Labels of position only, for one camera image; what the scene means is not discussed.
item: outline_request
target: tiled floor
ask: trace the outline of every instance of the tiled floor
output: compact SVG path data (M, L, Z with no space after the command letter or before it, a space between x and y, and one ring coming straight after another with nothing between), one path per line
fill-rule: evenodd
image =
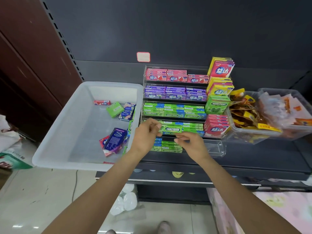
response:
M74 199L95 182L94 177L95 172L78 171ZM71 203L75 181L74 170L33 168L13 174L0 191L1 233L41 233ZM150 202L118 216L109 214L99 233L154 233L162 220L171 223L174 233L217 233L210 206Z

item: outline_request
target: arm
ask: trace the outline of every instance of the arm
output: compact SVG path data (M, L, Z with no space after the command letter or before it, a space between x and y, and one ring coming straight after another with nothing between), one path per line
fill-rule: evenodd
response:
M149 118L135 130L131 149L96 183L72 202L43 234L97 233L133 169L154 145L161 124Z
M175 142L204 169L246 234L300 233L211 158L203 139L198 134L182 132L176 136L178 139L175 139Z

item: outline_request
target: hand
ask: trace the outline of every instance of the hand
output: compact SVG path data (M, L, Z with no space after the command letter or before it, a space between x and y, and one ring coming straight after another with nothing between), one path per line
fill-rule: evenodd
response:
M203 160L210 158L210 155L205 146L204 140L196 133L192 132L182 132L176 133L177 139L174 141L182 146L188 155L198 164Z
M148 118L141 123L135 129L131 150L134 150L142 159L153 147L156 135L162 136L162 133L159 132L160 128L161 123L152 118Z

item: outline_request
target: foot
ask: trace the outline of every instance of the foot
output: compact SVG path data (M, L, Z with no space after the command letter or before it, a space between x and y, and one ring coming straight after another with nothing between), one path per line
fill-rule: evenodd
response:
M169 222L162 221L158 226L157 234L171 234L171 227Z
M116 234L116 232L113 229L110 229L106 232L106 234Z

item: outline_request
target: white plastic tray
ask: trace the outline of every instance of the white plastic tray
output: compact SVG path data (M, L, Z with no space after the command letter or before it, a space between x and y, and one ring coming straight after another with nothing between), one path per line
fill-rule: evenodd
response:
M139 124L143 86L117 82L84 82L73 93L67 104L37 149L33 164L44 168L107 171L123 149L105 157L99 140L110 135L114 127L128 129L129 122L111 118L107 106L94 105L93 100L112 103L136 103L133 129L128 140L131 146L135 128Z

